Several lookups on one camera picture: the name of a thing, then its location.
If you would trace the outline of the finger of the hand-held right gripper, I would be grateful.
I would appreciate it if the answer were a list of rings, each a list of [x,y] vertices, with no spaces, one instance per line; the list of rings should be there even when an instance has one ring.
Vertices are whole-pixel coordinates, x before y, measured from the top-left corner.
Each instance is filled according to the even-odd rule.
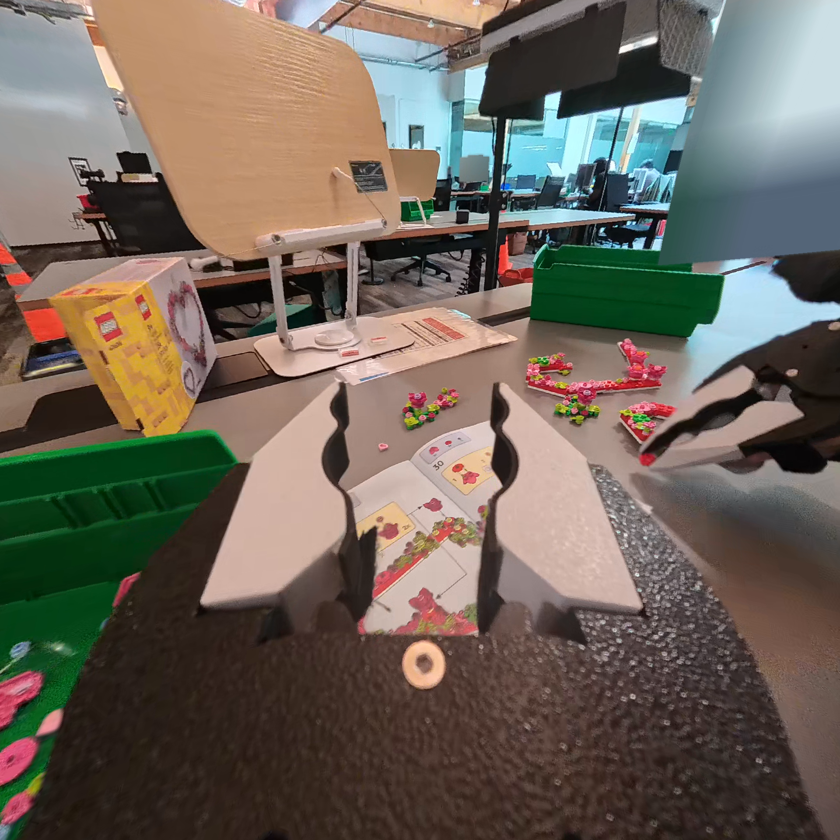
[[[664,454],[654,454],[657,459],[650,468],[681,469],[738,460],[743,456],[743,445],[762,435],[780,431],[783,427],[802,420],[804,416],[791,402],[757,402],[744,411],[732,432],[719,432],[711,441],[713,446],[701,450],[678,448]],[[650,453],[649,440],[643,446],[642,453]]]
[[[740,365],[699,386],[677,403],[675,412],[649,439],[651,454],[683,448],[701,450],[719,432],[730,433],[744,411],[762,401],[754,388],[755,374]]]

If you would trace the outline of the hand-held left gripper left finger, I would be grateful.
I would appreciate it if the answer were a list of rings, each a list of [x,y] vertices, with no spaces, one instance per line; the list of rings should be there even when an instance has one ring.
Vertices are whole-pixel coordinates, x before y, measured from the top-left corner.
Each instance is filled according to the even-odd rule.
[[[357,634],[373,602],[376,525],[359,528],[345,384],[330,384],[253,456],[200,605],[267,609],[265,634]]]

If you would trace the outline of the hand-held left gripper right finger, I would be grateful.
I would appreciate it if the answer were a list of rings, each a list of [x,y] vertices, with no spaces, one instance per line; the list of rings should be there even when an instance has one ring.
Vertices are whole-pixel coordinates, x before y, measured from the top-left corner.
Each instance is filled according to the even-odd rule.
[[[490,429],[500,488],[481,545],[479,633],[525,623],[583,640],[577,611],[643,616],[586,457],[502,382],[492,386]]]

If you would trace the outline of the curved red brick heart section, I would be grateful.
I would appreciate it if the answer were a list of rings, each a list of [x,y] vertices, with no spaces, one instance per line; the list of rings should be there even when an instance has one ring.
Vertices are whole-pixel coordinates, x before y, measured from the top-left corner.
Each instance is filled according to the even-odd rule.
[[[638,402],[619,412],[619,420],[639,444],[646,442],[657,426],[670,418],[676,408],[660,402]]]

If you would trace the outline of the large red brick heart section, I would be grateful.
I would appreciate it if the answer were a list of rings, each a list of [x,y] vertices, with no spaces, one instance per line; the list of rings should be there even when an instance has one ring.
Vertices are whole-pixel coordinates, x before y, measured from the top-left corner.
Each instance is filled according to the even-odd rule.
[[[615,380],[566,381],[573,364],[566,358],[565,353],[534,356],[528,360],[526,370],[526,385],[535,391],[564,396],[567,393],[593,393],[594,395],[610,393],[643,392],[658,389],[650,386],[634,385],[625,375]]]

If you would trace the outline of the brick rose with green leaves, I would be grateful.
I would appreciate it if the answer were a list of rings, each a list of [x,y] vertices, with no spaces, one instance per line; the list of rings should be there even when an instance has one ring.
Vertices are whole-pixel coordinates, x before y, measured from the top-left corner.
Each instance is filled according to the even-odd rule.
[[[587,419],[597,418],[601,408],[594,403],[593,393],[567,393],[555,404],[553,414],[580,426]]]

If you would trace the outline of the green plastic bin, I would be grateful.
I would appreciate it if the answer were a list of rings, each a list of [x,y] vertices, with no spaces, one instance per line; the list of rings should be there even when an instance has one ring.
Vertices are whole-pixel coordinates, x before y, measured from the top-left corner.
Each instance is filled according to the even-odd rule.
[[[658,258],[655,250],[545,245],[533,262],[530,317],[687,339],[717,317],[724,276]]]
[[[1,673],[14,644],[54,645],[67,705],[152,554],[237,463],[211,432],[3,457]]]

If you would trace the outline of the building instruction booklet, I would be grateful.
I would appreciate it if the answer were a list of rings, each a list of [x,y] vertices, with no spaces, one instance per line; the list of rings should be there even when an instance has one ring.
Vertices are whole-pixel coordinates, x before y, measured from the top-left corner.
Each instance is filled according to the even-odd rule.
[[[350,491],[359,535],[376,531],[361,635],[475,635],[487,505],[501,483],[488,421],[441,434]]]

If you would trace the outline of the small brick flower cluster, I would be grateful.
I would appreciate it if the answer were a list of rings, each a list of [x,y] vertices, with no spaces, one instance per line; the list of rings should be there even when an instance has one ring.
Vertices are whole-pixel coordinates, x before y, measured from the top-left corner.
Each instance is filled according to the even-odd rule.
[[[460,393],[457,390],[446,387],[431,401],[427,400],[425,392],[410,392],[402,408],[402,420],[406,430],[413,431],[433,423],[441,412],[455,407],[459,398]]]

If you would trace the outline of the clear bag with printed sheet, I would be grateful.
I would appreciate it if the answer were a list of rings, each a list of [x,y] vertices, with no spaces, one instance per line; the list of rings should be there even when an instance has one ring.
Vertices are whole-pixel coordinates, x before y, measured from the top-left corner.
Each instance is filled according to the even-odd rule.
[[[360,385],[517,341],[509,332],[479,323],[451,308],[425,308],[380,320],[396,327],[402,336],[413,338],[413,343],[340,366],[335,371],[339,382]]]

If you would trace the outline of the yellow toy brick box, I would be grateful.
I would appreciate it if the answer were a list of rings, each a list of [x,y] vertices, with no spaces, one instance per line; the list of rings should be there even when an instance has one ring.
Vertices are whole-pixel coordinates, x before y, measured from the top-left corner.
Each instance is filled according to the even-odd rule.
[[[217,359],[184,257],[130,259],[49,303],[123,429],[182,430]]]

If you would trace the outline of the orange safety barrier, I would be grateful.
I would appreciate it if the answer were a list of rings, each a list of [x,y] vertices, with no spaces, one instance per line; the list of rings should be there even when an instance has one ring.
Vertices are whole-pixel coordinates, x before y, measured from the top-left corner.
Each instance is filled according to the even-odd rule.
[[[49,303],[46,303],[44,307],[33,310],[21,309],[19,299],[31,285],[32,277],[18,264],[3,240],[1,240],[1,275],[11,288],[15,302],[23,313],[27,328],[34,341],[44,343],[67,338],[67,331]]]

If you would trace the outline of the clear bag of brick pieces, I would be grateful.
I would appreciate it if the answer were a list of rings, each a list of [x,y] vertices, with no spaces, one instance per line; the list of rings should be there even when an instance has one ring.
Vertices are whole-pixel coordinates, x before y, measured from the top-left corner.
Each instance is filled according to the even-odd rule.
[[[46,776],[67,703],[66,670],[54,645],[14,644],[1,673],[2,838],[18,838]]]

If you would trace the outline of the black overhead light panel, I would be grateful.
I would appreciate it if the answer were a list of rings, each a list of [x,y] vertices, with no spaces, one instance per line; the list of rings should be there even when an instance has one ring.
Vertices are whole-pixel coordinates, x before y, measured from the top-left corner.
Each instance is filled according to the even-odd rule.
[[[495,122],[485,289],[496,284],[508,121],[537,118],[560,93],[559,118],[686,98],[702,78],[723,2],[522,2],[484,24],[489,57],[479,114]]]

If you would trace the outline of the large wooden book stand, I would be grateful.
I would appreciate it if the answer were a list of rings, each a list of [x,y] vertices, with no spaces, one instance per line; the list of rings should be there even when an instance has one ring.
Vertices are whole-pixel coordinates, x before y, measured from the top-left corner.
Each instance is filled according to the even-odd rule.
[[[411,347],[401,323],[358,315],[360,245],[399,228],[404,193],[352,48],[228,2],[91,8],[191,233],[268,261],[276,336],[255,343],[267,366],[299,377]],[[343,320],[289,329],[283,256],[341,245]]]

